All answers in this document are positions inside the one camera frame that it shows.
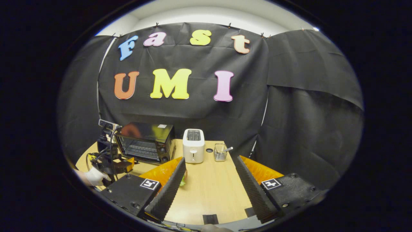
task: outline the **colorful foam letter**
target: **colorful foam letter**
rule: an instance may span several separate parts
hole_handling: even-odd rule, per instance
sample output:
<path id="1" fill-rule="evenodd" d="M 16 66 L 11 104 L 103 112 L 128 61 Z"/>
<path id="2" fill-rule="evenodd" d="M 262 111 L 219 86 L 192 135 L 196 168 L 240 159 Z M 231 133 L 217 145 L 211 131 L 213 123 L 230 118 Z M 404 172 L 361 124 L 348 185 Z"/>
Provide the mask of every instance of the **colorful foam letter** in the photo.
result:
<path id="1" fill-rule="evenodd" d="M 243 35 L 238 35 L 238 36 L 232 36 L 232 39 L 234 40 L 234 49 L 243 54 L 248 54 L 250 50 L 248 48 L 245 48 L 245 43 L 250 43 L 249 40 L 245 39 L 245 36 Z"/>
<path id="2" fill-rule="evenodd" d="M 119 45 L 120 48 L 120 60 L 124 60 L 126 57 L 130 56 L 132 51 L 129 49 L 134 48 L 134 41 L 137 40 L 138 36 L 133 36 L 132 38 L 126 40 L 126 42 Z"/>
<path id="3" fill-rule="evenodd" d="M 119 99 L 129 99 L 134 94 L 134 88 L 136 85 L 136 77 L 139 75 L 139 72 L 130 72 L 130 82 L 129 82 L 129 89 L 127 92 L 123 92 L 123 79 L 126 77 L 125 73 L 119 73 L 115 75 L 115 96 Z"/>
<path id="4" fill-rule="evenodd" d="M 208 45 L 210 43 L 210 37 L 212 33 L 209 30 L 196 30 L 192 33 L 190 43 L 192 45 Z"/>
<path id="5" fill-rule="evenodd" d="M 218 77 L 218 91 L 213 96 L 215 101 L 230 102 L 233 97 L 230 95 L 230 78 L 233 77 L 233 73 L 229 71 L 216 71 L 215 75 Z"/>
<path id="6" fill-rule="evenodd" d="M 187 79 L 189 75 L 192 74 L 190 69 L 179 69 L 175 73 L 172 79 L 170 79 L 167 71 L 165 69 L 156 69 L 153 71 L 154 74 L 154 85 L 153 92 L 150 94 L 151 98 L 161 98 L 162 93 L 160 88 L 162 88 L 164 96 L 167 98 L 170 96 L 173 88 L 175 92 L 172 94 L 174 99 L 188 99 L 189 94 L 187 93 Z"/>
<path id="7" fill-rule="evenodd" d="M 143 45 L 145 46 L 160 46 L 164 43 L 164 38 L 166 37 L 166 33 L 164 32 L 156 32 L 151 35 L 149 35 L 149 39 L 146 39 L 143 42 Z"/>

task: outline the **wooden table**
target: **wooden table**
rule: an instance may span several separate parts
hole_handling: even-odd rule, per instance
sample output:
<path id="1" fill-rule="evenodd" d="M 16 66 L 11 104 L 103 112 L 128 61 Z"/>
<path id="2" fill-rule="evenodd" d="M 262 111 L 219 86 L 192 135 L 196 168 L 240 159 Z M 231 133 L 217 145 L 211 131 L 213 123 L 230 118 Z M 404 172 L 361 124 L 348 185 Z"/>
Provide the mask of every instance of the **wooden table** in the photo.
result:
<path id="1" fill-rule="evenodd" d="M 182 140 L 176 139 L 175 157 L 183 155 Z M 165 220 L 192 225 L 203 225 L 203 215 L 216 214 L 219 223 L 228 223 L 247 218 L 245 209 L 252 207 L 246 191 L 240 181 L 232 158 L 227 155 L 226 161 L 215 162 L 213 152 L 206 152 L 207 148 L 214 148 L 216 143 L 223 141 L 205 141 L 203 163 L 186 163 L 186 185 L 179 188 L 175 199 L 166 214 Z M 87 172 L 86 154 L 97 152 L 97 143 L 94 143 L 79 158 L 76 167 Z M 130 172 L 133 175 L 143 174 L 157 167 L 154 164 L 136 164 Z"/>

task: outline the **white toaster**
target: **white toaster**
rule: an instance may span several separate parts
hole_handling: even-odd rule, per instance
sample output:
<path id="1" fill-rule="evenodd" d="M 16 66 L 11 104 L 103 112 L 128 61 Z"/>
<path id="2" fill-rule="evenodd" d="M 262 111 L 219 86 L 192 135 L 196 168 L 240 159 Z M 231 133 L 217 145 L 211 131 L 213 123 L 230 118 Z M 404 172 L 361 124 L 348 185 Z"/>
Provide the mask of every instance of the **white toaster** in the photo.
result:
<path id="1" fill-rule="evenodd" d="M 183 134 L 183 157 L 186 163 L 203 162 L 205 138 L 200 129 L 186 129 Z"/>

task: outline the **pink letter i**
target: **pink letter i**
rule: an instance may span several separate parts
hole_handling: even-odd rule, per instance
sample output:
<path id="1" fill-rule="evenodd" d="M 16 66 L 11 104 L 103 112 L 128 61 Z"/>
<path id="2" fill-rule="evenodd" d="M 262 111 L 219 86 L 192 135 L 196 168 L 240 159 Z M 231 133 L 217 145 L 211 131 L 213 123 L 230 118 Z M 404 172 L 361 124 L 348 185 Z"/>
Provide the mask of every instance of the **pink letter i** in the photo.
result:
<path id="1" fill-rule="evenodd" d="M 216 71 L 215 75 L 218 77 L 218 91 L 213 97 L 215 101 L 230 102 L 233 97 L 230 95 L 230 78 L 233 73 L 229 71 Z"/>

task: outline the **green object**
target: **green object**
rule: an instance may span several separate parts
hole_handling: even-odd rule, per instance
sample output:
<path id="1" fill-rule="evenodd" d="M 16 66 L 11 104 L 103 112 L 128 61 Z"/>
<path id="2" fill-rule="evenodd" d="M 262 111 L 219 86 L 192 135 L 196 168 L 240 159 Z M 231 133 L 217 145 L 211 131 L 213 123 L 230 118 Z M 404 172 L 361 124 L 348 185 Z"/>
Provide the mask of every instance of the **green object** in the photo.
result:
<path id="1" fill-rule="evenodd" d="M 186 182 L 185 182 L 185 177 L 183 176 L 182 181 L 180 182 L 180 186 L 183 186 L 183 185 L 185 185 L 185 184 L 186 184 Z"/>

